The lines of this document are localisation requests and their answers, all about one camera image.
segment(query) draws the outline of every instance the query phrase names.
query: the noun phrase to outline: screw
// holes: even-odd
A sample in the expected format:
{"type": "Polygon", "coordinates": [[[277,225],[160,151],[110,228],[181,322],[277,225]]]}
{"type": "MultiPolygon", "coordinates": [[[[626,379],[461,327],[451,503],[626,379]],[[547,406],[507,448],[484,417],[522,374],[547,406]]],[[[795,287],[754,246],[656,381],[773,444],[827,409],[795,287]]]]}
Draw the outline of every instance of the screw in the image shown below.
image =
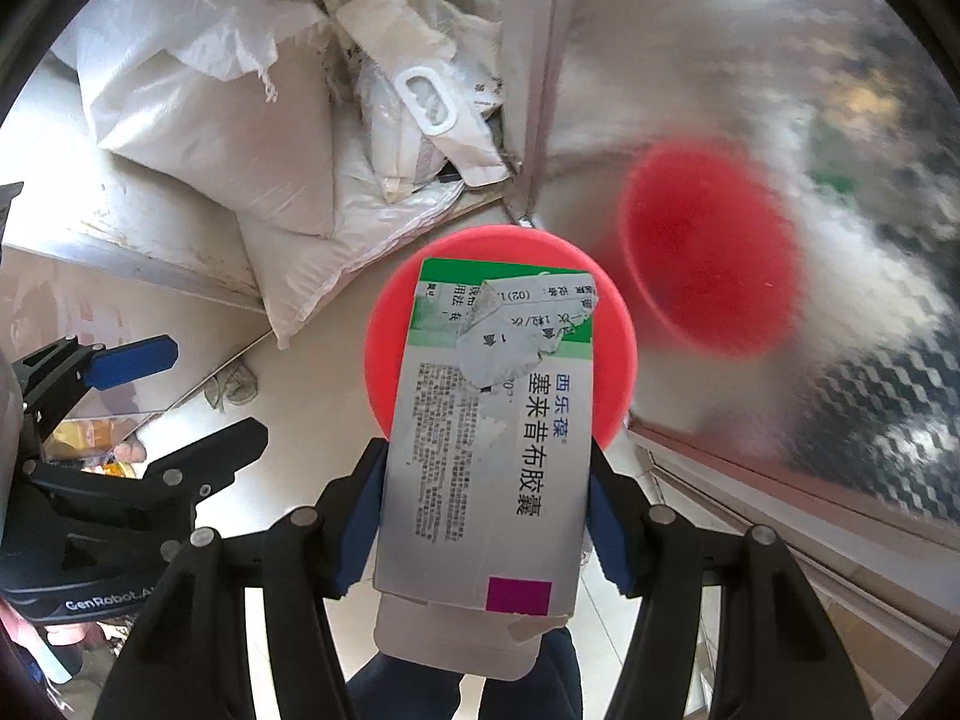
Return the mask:
{"type": "Polygon", "coordinates": [[[213,528],[197,528],[190,534],[190,543],[195,547],[205,547],[213,543],[214,538],[216,538],[216,533],[214,533],[213,528]]]}
{"type": "Polygon", "coordinates": [[[312,506],[301,506],[291,512],[290,521],[298,528],[308,528],[317,521],[317,510],[312,506]]]}
{"type": "Polygon", "coordinates": [[[768,547],[776,541],[776,531],[766,525],[757,525],[752,531],[751,536],[758,544],[768,547]]]}
{"type": "Polygon", "coordinates": [[[661,525],[669,525],[677,518],[677,513],[673,511],[669,506],[664,506],[664,504],[656,504],[656,506],[650,507],[650,518],[661,525]]]}
{"type": "Polygon", "coordinates": [[[174,541],[173,538],[168,538],[160,544],[160,557],[163,557],[166,562],[174,562],[177,552],[179,552],[179,541],[174,541]]]}

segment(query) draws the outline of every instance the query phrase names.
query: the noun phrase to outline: green stripe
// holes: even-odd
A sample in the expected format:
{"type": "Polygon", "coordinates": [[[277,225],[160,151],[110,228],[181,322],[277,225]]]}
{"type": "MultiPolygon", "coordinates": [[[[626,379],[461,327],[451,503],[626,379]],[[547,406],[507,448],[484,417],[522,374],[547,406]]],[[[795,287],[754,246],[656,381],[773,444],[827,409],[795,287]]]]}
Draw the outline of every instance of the green stripe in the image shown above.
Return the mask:
{"type": "Polygon", "coordinates": [[[582,341],[560,341],[557,351],[550,357],[565,357],[572,360],[592,360],[593,345],[582,341]]]}
{"type": "Polygon", "coordinates": [[[407,333],[407,346],[453,349],[457,346],[457,334],[448,330],[411,330],[407,333]]]}
{"type": "Polygon", "coordinates": [[[593,317],[590,317],[590,319],[585,319],[583,322],[574,327],[571,332],[563,333],[563,341],[560,342],[560,345],[562,346],[564,343],[578,343],[580,346],[583,346],[584,344],[589,346],[592,341],[593,317]]]}
{"type": "Polygon", "coordinates": [[[479,287],[488,279],[536,276],[539,274],[584,274],[568,268],[548,268],[518,263],[489,263],[480,260],[445,260],[429,257],[421,265],[421,281],[442,281],[445,284],[469,284],[479,287]]]}

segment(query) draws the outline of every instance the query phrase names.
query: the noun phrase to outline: tiled floor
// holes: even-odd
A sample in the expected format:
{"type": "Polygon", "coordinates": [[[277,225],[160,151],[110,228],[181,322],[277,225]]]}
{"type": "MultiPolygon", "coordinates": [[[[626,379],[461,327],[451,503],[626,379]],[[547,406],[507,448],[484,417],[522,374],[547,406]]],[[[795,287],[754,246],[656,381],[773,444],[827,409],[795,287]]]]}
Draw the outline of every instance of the tiled floor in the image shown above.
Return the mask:
{"type": "MultiPolygon", "coordinates": [[[[506,221],[502,209],[496,207],[452,226],[506,221]]],[[[200,505],[199,524],[214,526],[224,536],[265,528],[297,505],[313,503],[330,479],[349,473],[368,439],[379,435],[363,385],[364,328],[381,285],[409,252],[409,248],[402,250],[364,271],[294,338],[290,350],[281,352],[272,343],[261,343],[248,353],[247,363],[260,386],[253,403],[244,408],[227,407],[227,413],[221,415],[200,396],[141,431],[150,456],[157,458],[248,415],[270,429],[270,445],[263,457],[241,471],[231,488],[200,505]]],[[[616,442],[608,454],[616,470],[641,474],[628,440],[616,442]]],[[[328,603],[330,626],[347,676],[376,651],[373,622],[378,597],[366,579],[344,600],[328,603]]],[[[592,557],[570,622],[583,676],[584,720],[600,720],[604,715],[637,608],[637,601],[617,595],[592,557]]],[[[272,697],[262,600],[253,591],[248,596],[248,619],[257,717],[274,720],[278,713],[272,697]]],[[[479,678],[464,679],[457,720],[476,717],[481,688],[479,678]]]]}

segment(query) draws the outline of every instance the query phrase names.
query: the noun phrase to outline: torn label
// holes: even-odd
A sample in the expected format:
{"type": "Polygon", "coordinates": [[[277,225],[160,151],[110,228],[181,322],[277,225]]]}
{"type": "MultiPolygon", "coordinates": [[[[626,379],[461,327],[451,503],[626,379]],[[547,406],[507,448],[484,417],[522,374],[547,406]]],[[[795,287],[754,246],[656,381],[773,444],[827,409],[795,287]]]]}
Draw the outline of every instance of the torn label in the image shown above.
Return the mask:
{"type": "Polygon", "coordinates": [[[457,337],[457,365],[480,389],[524,376],[597,305],[590,274],[490,279],[480,285],[457,337]]]}
{"type": "Polygon", "coordinates": [[[484,405],[483,400],[481,400],[481,413],[477,418],[476,432],[473,434],[473,444],[470,446],[474,457],[483,456],[483,453],[486,452],[493,442],[500,438],[503,431],[507,429],[506,421],[483,415],[484,405]]]}

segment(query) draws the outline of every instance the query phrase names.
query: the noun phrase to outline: plastic handle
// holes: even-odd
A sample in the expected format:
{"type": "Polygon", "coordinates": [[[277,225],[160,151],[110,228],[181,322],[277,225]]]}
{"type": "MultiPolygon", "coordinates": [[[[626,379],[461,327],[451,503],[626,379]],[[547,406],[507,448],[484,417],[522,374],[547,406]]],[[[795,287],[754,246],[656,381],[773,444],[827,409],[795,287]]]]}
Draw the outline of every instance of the plastic handle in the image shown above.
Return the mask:
{"type": "Polygon", "coordinates": [[[178,356],[176,343],[170,336],[156,336],[105,349],[90,360],[83,382],[94,389],[110,389],[169,370],[178,356]]]}
{"type": "Polygon", "coordinates": [[[422,65],[407,68],[397,74],[394,79],[394,88],[413,116],[416,126],[424,132],[424,135],[428,137],[443,135],[443,133],[452,129],[454,124],[457,124],[457,107],[453,94],[450,93],[450,88],[440,77],[440,74],[433,68],[422,65]],[[416,93],[410,87],[410,82],[415,79],[422,79],[429,83],[440,97],[440,101],[446,108],[446,116],[441,122],[431,122],[426,110],[416,98],[416,93]]]}

